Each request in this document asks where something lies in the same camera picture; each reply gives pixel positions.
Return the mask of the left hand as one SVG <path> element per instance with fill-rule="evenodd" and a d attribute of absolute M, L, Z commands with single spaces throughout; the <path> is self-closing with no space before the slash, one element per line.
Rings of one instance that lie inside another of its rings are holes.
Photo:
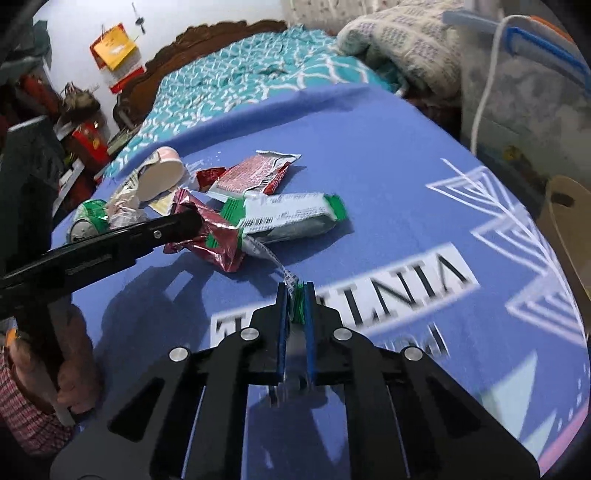
<path fill-rule="evenodd" d="M 50 414 L 60 407 L 74 414 L 85 414 L 96 406 L 102 391 L 86 322 L 81 310 L 73 304 L 55 307 L 52 312 L 56 315 L 56 336 L 64 356 L 58 384 L 52 383 L 45 366 L 23 339 L 8 344 L 11 373 L 24 397 L 42 412 Z"/>

